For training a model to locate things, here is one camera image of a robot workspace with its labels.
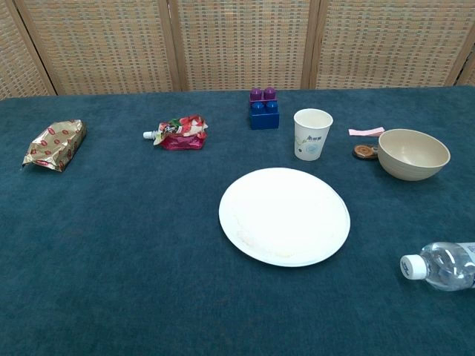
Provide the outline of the white printed paper cup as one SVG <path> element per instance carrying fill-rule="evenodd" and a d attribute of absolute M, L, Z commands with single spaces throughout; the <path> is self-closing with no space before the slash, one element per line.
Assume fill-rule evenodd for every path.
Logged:
<path fill-rule="evenodd" d="M 322 152 L 333 117 L 326 111 L 305 108 L 294 115 L 294 153 L 304 161 L 317 160 Z"/>

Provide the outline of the purple toy building block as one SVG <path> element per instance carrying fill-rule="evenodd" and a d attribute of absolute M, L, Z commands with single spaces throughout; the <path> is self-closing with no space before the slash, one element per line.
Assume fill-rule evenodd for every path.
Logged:
<path fill-rule="evenodd" d="M 249 104 L 255 102 L 269 102 L 277 100 L 277 91 L 273 87 L 267 87 L 264 89 L 253 88 L 249 93 Z"/>

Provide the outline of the brown round correction tape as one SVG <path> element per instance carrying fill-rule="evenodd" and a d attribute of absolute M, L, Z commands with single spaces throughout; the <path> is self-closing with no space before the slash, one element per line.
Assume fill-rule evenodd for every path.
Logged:
<path fill-rule="evenodd" d="M 355 145 L 352 152 L 357 159 L 378 159 L 377 145 Z"/>

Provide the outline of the blue toy building block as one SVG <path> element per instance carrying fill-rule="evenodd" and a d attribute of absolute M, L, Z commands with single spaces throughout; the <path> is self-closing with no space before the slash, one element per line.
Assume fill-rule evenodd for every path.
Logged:
<path fill-rule="evenodd" d="M 249 112 L 252 130 L 274 129 L 279 127 L 278 102 L 253 102 Z"/>

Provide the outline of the beige cup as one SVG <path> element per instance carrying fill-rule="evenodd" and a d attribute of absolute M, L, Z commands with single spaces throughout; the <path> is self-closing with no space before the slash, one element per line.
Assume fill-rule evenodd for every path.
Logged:
<path fill-rule="evenodd" d="M 438 173 L 451 153 L 438 139 L 420 131 L 392 129 L 379 136 L 378 160 L 391 176 L 419 181 Z"/>

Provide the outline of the woven bamboo screen panel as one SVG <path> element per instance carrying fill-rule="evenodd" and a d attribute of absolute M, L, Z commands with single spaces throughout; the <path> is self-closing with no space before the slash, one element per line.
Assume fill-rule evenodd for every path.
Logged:
<path fill-rule="evenodd" d="M 310 0 L 301 88 L 452 86 L 475 0 Z"/>
<path fill-rule="evenodd" d="M 174 0 L 11 0 L 51 95 L 184 91 Z"/>
<path fill-rule="evenodd" d="M 327 0 L 167 0 L 175 85 L 313 89 Z"/>
<path fill-rule="evenodd" d="M 475 86 L 475 40 L 471 45 L 462 46 L 444 86 L 472 85 Z"/>
<path fill-rule="evenodd" d="M 14 0 L 0 0 L 0 100 L 56 93 Z"/>

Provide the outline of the cream wrapped snack packet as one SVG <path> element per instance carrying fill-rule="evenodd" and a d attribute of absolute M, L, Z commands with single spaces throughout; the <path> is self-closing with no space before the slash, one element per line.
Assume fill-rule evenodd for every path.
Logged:
<path fill-rule="evenodd" d="M 30 143 L 22 166 L 34 164 L 63 172 L 86 133 L 86 125 L 80 119 L 53 122 Z"/>

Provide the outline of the large white plate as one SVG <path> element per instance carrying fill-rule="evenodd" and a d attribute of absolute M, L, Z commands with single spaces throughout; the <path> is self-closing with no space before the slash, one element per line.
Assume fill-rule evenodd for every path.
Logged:
<path fill-rule="evenodd" d="M 319 263 L 350 232 L 350 214 L 337 192 L 291 168 L 259 169 L 237 179 L 224 192 L 218 214 L 234 246 L 275 266 Z"/>

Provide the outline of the blue carpet table cover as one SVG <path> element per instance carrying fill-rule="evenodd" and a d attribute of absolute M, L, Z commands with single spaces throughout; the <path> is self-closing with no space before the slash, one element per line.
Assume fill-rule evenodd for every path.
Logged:
<path fill-rule="evenodd" d="M 475 87 L 281 90 L 276 130 L 249 127 L 246 91 L 0 101 L 0 356 L 475 356 L 475 290 L 402 276 L 433 241 L 475 240 Z M 294 153 L 294 115 L 333 117 L 321 155 Z M 143 133 L 201 115 L 199 150 Z M 22 166 L 53 122 L 82 120 L 63 172 Z M 450 162 L 406 181 L 355 145 L 383 127 L 428 134 Z M 223 234 L 218 206 L 260 168 L 314 174 L 346 202 L 350 235 L 304 268 L 261 263 Z"/>

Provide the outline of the clear plastic water bottle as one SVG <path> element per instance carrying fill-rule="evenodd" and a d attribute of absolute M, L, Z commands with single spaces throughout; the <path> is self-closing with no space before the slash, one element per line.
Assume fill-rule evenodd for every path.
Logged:
<path fill-rule="evenodd" d="M 399 265 L 407 279 L 425 280 L 438 290 L 475 289 L 475 242 L 431 243 L 402 256 Z"/>

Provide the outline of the red spouted drink pouch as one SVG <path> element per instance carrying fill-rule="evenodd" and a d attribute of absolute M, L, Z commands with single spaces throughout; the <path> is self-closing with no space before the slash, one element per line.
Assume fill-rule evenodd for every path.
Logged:
<path fill-rule="evenodd" d="M 146 131 L 144 139 L 152 139 L 154 146 L 170 151 L 199 150 L 203 147 L 207 124 L 201 115 L 190 115 L 161 122 L 155 131 Z"/>

